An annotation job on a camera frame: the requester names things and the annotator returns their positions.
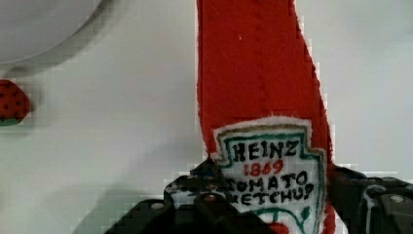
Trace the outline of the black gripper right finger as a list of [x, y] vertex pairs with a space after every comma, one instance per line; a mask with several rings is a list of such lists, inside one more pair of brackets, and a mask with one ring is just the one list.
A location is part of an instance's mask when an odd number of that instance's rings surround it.
[[328, 201], [349, 234], [413, 234], [412, 184], [332, 165]]

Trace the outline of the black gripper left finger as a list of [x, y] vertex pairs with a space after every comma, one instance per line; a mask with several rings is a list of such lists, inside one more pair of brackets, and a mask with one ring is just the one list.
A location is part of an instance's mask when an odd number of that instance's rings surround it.
[[211, 159], [182, 175], [162, 199], [139, 202], [104, 234], [276, 234], [251, 212], [231, 204], [229, 186]]

